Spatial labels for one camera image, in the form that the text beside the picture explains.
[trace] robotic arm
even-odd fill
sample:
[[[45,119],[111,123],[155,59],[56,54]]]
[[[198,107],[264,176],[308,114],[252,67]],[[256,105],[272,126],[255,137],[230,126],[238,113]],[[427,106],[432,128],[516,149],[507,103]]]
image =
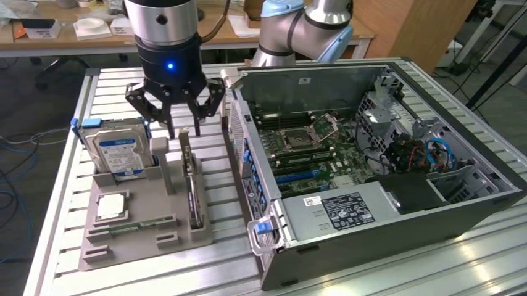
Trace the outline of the robotic arm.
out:
[[[224,95],[223,80],[207,79],[203,74],[199,46],[216,35],[227,18],[230,0],[212,32],[204,37],[198,34],[196,1],[124,0],[145,73],[143,83],[127,86],[125,100],[145,120],[167,125],[171,139],[175,138],[171,105],[188,105],[199,136],[199,122],[216,114]],[[200,105],[198,95],[206,87],[210,97]],[[160,109],[145,99],[145,93],[161,102]]]
[[[207,79],[203,74],[199,47],[220,30],[230,0],[214,30],[204,37],[198,34],[196,1],[124,0],[145,74],[143,83],[127,86],[125,100],[145,120],[167,126],[171,139],[175,138],[171,105],[188,105],[199,136],[200,120],[215,115],[224,96],[223,80]],[[322,63],[335,62],[352,38],[351,14],[352,0],[315,0],[307,7],[303,0],[267,0],[252,66],[294,65],[295,52]],[[204,88],[210,89],[210,97],[200,104],[198,95]],[[161,108],[147,100],[145,93],[160,101]]]

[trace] aluminum extrusion table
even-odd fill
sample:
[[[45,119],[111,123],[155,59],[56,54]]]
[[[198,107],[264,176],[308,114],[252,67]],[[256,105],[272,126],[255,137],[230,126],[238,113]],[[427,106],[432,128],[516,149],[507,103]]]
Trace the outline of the aluminum extrusion table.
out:
[[[414,63],[398,64],[458,117],[491,150],[527,179],[527,158],[470,113]],[[210,77],[223,67],[207,65]],[[139,114],[125,102],[125,85],[140,82],[140,68],[89,69],[75,117],[119,119]],[[428,107],[411,96],[406,102],[423,118]],[[184,106],[172,108],[175,128],[189,127]],[[152,134],[168,136],[152,125]],[[92,185],[93,164],[75,135],[65,143],[57,180],[31,266],[24,295],[511,295],[527,291],[527,199],[488,217],[463,236],[372,261],[286,289],[260,291],[256,259],[242,219],[234,177],[224,148],[219,115],[191,129],[192,151],[203,160],[214,244],[198,249],[77,271],[80,242]],[[169,160],[180,158],[177,140],[169,142]]]

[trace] blue hard drive label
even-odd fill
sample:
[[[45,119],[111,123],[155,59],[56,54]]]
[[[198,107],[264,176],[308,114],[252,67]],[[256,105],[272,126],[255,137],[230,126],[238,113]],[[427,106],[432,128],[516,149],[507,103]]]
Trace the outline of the blue hard drive label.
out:
[[[144,170],[141,156],[135,152],[135,139],[119,139],[99,142],[103,158],[113,175],[120,180],[135,178]]]
[[[323,199],[322,205],[336,230],[375,222],[374,215],[358,192]]]

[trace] floor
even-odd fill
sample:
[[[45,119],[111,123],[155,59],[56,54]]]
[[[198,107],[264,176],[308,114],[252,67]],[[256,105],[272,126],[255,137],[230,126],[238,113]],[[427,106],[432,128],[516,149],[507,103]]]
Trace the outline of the floor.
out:
[[[462,43],[467,42],[476,25],[476,23],[470,23],[463,26],[458,34],[458,40],[460,40]],[[475,47],[476,49],[482,47],[486,39],[492,37],[495,32],[496,29],[488,29]],[[518,40],[515,38],[507,38],[490,62],[480,65],[480,73],[475,73],[463,86],[467,95],[471,96],[476,92],[479,86],[516,43]],[[87,56],[84,59],[92,67],[96,68],[137,67],[139,59],[136,55],[131,54],[128,56],[129,61],[127,63],[119,61],[117,55]],[[242,62],[244,58],[247,58],[246,52],[230,52],[230,62]],[[12,64],[15,60],[16,59],[7,59],[7,63]],[[32,78],[43,69],[44,65],[49,64],[52,60],[52,58],[44,58],[43,64],[35,66],[29,63],[27,58],[20,58],[9,69],[0,70],[0,88],[3,89],[0,136],[5,137],[19,133],[37,133],[53,128],[68,127],[83,83],[83,69],[76,64],[68,64],[51,77],[49,89],[44,92],[39,91],[33,87]],[[214,52],[204,53],[203,61],[206,63],[214,62]],[[506,79],[508,79],[508,77],[511,77],[526,62],[527,52],[522,54],[515,64],[510,67],[491,91]],[[0,60],[0,68],[5,66],[7,65]],[[448,76],[448,73],[440,69],[436,70],[435,74]],[[458,77],[452,76],[451,78],[460,83],[466,75],[467,73]],[[454,91],[456,89],[455,83],[450,78],[436,79],[447,90]],[[456,97],[459,100],[467,101],[467,98],[460,92],[456,93]],[[527,154],[527,139],[524,138],[524,126],[527,124],[527,117],[524,116],[527,111],[527,81],[523,81],[522,86],[516,88],[506,84],[502,91],[480,108],[480,111],[494,129],[515,147]],[[9,138],[9,140],[24,141],[28,137],[28,135],[21,135],[16,138]],[[60,141],[64,137],[65,132],[61,131],[45,135],[40,142]],[[16,148],[19,150],[32,150],[33,145],[28,143],[17,145]],[[33,169],[21,178],[13,180],[13,186],[23,197],[27,205],[27,212],[31,216],[33,240],[27,244],[27,223],[19,211],[15,219],[0,228],[0,261],[20,245],[25,244],[27,248],[13,257],[16,260],[0,264],[0,295],[21,295],[24,289],[31,257],[36,247],[41,223],[44,221],[63,149],[63,143],[47,146],[39,145],[37,163]],[[0,169],[8,171],[25,157],[27,153],[13,153],[0,146]],[[5,183],[0,184],[0,189],[7,188]],[[8,199],[4,198],[5,195],[0,195],[0,208],[8,202]],[[0,210],[0,223],[5,221],[11,210],[12,208]]]

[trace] hard drive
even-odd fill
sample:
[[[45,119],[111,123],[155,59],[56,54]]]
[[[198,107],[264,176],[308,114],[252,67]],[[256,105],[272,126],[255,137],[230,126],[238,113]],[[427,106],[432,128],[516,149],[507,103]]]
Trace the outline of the hard drive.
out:
[[[149,152],[149,128],[140,118],[85,119],[79,137],[97,173],[112,173],[116,181],[143,178],[144,169],[155,165]]]

